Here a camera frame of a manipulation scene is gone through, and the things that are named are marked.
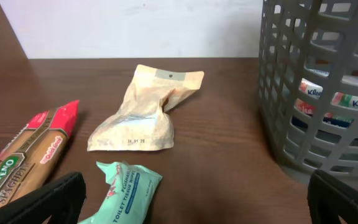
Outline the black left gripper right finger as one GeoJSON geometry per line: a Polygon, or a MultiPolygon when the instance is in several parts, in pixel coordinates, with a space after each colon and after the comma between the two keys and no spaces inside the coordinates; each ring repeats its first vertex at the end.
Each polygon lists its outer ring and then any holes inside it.
{"type": "Polygon", "coordinates": [[[313,224],[358,223],[358,191],[323,170],[315,170],[308,184],[313,224]]]}

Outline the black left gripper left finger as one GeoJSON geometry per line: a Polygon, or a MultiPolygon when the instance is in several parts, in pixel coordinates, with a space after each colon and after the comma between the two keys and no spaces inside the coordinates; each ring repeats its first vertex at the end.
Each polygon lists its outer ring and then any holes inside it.
{"type": "Polygon", "coordinates": [[[0,224],[76,224],[86,199],[82,173],[71,172],[0,208],[0,224]]]}

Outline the white tissue multipack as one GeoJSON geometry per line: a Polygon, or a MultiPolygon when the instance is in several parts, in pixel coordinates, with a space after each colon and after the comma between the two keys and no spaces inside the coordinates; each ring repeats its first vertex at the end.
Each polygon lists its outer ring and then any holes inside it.
{"type": "MultiPolygon", "coordinates": [[[[358,77],[344,76],[342,80],[345,83],[358,85],[358,77]]],[[[318,100],[323,92],[323,87],[313,82],[310,82],[305,78],[302,78],[299,90],[303,93],[306,93],[308,96],[318,100]]],[[[336,106],[358,109],[358,96],[336,92],[333,96],[333,99],[331,100],[331,103],[336,106]]],[[[296,100],[295,107],[298,111],[301,111],[308,116],[313,115],[314,106],[302,101],[301,99],[296,100]]],[[[324,115],[323,121],[325,123],[329,123],[335,126],[347,128],[353,122],[353,119],[328,112],[324,115]]]]}

